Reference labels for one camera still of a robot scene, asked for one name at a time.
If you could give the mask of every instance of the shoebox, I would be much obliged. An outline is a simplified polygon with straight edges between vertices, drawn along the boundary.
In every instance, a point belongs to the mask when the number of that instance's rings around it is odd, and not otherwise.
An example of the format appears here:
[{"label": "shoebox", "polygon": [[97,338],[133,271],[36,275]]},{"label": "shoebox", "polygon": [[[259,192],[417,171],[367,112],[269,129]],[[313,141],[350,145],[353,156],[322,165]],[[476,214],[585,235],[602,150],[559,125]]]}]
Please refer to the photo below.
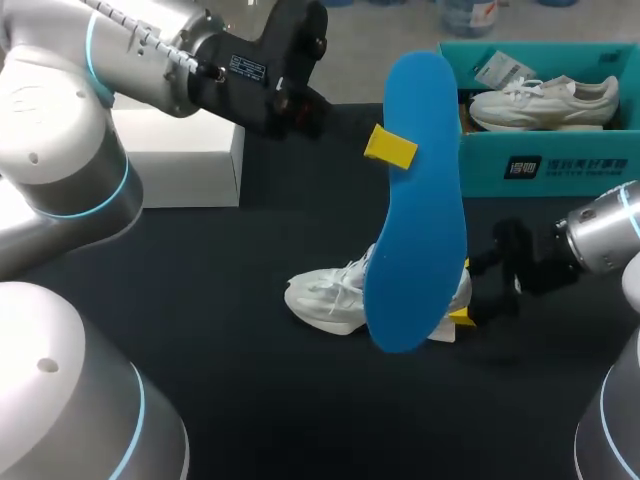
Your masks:
[{"label": "shoebox", "polygon": [[[488,90],[476,81],[495,52],[548,81],[566,75],[601,83],[614,75],[620,106],[600,131],[486,132],[470,125],[465,105]],[[640,51],[629,43],[482,43],[439,45],[458,83],[463,130],[460,175],[465,197],[595,196],[640,177]]]},{"label": "shoebox", "polygon": [[203,110],[174,118],[129,99],[117,99],[112,113],[145,208],[239,205],[244,128]]}]

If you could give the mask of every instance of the shoe lace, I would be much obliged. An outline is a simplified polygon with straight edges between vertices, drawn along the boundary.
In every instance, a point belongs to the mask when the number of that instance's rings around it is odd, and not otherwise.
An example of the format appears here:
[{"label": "shoe lace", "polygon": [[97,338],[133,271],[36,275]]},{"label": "shoe lace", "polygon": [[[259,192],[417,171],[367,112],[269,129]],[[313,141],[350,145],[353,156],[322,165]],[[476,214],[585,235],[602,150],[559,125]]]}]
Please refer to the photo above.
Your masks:
[{"label": "shoe lace", "polygon": [[544,97],[544,92],[540,88],[541,80],[525,80],[520,77],[517,80],[509,82],[502,92],[508,94],[512,101],[521,100],[523,96],[529,98],[532,96]]},{"label": "shoe lace", "polygon": [[[351,273],[351,271],[353,271],[354,268],[359,267],[364,261],[365,259],[363,257],[356,262],[349,262],[347,266],[344,268],[334,268],[333,270],[330,270],[326,275],[321,276],[317,282],[313,283],[309,287],[309,289],[312,292],[315,292],[317,290],[326,290],[330,288],[338,289],[338,295],[336,295],[336,299],[333,302],[333,306],[331,307],[331,310],[329,311],[329,315],[333,315],[333,312],[335,311],[338,304],[342,300],[342,297],[344,296],[343,294],[345,292],[360,293],[360,289],[355,288],[354,286],[349,284],[346,280],[349,277],[349,273]],[[347,305],[347,307],[351,307],[355,302],[356,302],[355,299],[352,300],[351,303]]]}]

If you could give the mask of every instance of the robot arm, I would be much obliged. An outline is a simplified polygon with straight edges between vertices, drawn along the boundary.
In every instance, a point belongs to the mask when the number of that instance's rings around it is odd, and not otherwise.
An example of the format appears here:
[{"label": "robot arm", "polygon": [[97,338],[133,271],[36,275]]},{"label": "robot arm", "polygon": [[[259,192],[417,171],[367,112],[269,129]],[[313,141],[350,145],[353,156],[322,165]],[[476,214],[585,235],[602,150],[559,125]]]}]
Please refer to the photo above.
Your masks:
[{"label": "robot arm", "polygon": [[470,314],[480,323],[518,311],[523,292],[544,295],[576,283],[584,274],[606,274],[625,268],[623,289],[640,312],[640,183],[616,187],[535,235],[519,219],[493,228],[495,247],[470,259],[472,276],[501,265],[503,293],[474,298]]},{"label": "robot arm", "polygon": [[4,0],[0,19],[0,280],[135,223],[115,92],[277,139],[319,135],[330,108],[307,85],[326,50],[317,0],[279,0],[255,42],[188,0]]}]

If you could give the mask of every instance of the label sticker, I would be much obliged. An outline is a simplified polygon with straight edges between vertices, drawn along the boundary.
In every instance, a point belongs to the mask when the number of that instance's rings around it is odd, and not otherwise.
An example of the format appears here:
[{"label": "label sticker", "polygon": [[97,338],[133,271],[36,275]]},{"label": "label sticker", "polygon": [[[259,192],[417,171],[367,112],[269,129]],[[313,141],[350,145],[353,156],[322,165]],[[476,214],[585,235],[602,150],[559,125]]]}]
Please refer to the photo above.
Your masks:
[{"label": "label sticker", "polygon": [[547,177],[619,177],[629,161],[626,158],[552,158],[545,163]]},{"label": "label sticker", "polygon": [[471,28],[490,27],[498,16],[498,2],[476,3],[471,11]]},{"label": "label sticker", "polygon": [[502,90],[510,81],[520,77],[525,80],[536,77],[533,69],[500,51],[496,51],[482,66],[474,68],[474,72],[477,73],[477,82],[494,90]]},{"label": "label sticker", "polygon": [[231,55],[231,62],[229,62],[229,70],[243,77],[255,80],[256,82],[262,82],[264,76],[267,73],[267,67],[260,65],[259,63],[252,62],[246,58],[239,57],[238,55]]},{"label": "label sticker", "polygon": [[509,159],[507,170],[504,172],[505,180],[533,180],[538,174],[542,157],[540,156],[515,156]]}]

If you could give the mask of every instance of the white box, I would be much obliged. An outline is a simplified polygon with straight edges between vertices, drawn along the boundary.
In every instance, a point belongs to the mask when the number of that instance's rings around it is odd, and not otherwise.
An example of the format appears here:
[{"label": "white box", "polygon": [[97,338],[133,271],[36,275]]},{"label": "white box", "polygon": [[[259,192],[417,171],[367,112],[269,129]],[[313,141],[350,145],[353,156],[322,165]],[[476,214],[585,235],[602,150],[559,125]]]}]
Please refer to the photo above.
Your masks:
[{"label": "white box", "polygon": [[238,206],[244,128],[204,110],[187,118],[150,108],[112,113],[145,208]]}]

